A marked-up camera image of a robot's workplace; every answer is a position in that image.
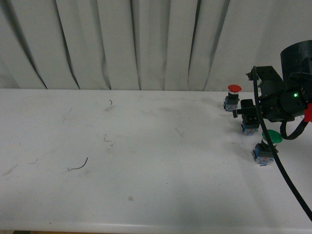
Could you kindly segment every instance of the wire scrap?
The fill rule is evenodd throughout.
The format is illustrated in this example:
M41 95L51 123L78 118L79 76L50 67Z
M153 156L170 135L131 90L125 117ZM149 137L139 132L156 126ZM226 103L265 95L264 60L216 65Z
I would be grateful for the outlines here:
M71 170L77 170L77 169L83 168L84 165L86 165L87 161L88 161L88 157L87 157L86 161L84 162L84 164L81 167L78 167L78 168L68 168L68 170L71 171Z

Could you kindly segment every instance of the curtain fold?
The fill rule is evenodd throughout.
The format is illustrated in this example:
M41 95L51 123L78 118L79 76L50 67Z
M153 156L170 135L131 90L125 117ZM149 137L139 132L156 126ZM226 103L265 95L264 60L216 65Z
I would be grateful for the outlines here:
M32 64L23 50L9 19L12 12L0 2L0 79L1 88L44 89Z
M111 88L138 90L130 1L105 0L97 5Z
M0 0L0 88L251 91L310 0Z
M35 66L49 89L77 89L62 35L59 14L53 0L12 0Z
M109 89L98 17L98 6L91 0L57 0L73 73L80 89Z

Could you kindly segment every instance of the white tabletop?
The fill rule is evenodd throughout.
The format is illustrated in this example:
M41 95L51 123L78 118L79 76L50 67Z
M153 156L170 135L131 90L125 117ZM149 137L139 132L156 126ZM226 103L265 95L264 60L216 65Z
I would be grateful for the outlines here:
M0 229L312 233L276 164L254 163L261 130L242 134L226 94L0 90ZM311 129L277 146L310 207Z

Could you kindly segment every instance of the black cylinder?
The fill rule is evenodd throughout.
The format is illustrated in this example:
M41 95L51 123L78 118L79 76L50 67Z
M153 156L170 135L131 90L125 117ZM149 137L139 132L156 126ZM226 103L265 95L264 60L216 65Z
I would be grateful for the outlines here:
M281 52L283 79L288 82L288 77L293 72L303 71L303 60L312 58L312 40L306 40L291 45Z

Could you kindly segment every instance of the red push button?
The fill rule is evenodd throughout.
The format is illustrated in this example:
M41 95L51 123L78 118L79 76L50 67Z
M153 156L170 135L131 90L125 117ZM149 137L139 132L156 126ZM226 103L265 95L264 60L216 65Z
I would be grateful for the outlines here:
M238 93L242 90L242 88L239 85L231 84L228 86L228 89L233 93Z
M312 103L308 103L308 108L304 110L304 121L312 122Z

